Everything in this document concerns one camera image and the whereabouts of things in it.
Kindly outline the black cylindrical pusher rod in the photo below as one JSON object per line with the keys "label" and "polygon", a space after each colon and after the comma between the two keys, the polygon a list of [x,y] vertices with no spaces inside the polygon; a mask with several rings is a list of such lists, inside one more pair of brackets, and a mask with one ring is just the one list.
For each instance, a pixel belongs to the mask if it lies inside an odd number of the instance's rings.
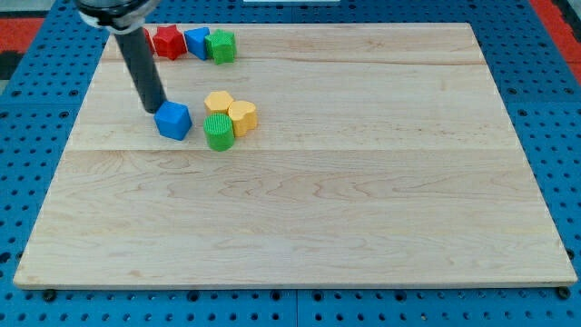
{"label": "black cylindrical pusher rod", "polygon": [[166,94],[144,29],[139,27],[131,33],[116,35],[115,40],[141,99],[144,111],[148,114],[155,114],[166,101]]}

